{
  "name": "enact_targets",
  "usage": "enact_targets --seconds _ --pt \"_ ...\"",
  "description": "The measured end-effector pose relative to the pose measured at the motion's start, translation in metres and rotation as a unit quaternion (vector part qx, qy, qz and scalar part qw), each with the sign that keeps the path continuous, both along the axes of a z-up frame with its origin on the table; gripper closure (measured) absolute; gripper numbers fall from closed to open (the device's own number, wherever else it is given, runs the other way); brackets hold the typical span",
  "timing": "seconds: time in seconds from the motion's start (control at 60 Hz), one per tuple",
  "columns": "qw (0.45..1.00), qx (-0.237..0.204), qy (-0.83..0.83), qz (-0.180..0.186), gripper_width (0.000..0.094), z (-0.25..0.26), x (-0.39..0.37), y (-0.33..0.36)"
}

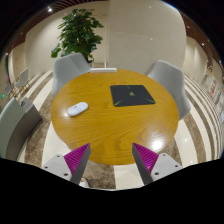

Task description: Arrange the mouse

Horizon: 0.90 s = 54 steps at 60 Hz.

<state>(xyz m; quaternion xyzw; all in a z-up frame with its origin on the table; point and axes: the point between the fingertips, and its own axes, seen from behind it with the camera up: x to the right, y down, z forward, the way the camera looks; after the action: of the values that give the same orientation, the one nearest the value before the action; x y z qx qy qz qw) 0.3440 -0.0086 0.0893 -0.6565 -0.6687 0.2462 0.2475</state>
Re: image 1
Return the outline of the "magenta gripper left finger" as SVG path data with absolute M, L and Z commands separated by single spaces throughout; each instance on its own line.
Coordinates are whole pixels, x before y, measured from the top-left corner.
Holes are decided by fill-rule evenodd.
M 72 183 L 80 183 L 90 154 L 90 144 L 85 144 L 64 156 L 64 159 L 72 174 Z

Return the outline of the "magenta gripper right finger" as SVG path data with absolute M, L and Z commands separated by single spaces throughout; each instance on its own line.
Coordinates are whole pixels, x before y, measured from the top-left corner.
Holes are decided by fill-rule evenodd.
M 151 172 L 159 155 L 137 143 L 132 144 L 132 154 L 143 183 L 145 185 L 152 183 Z

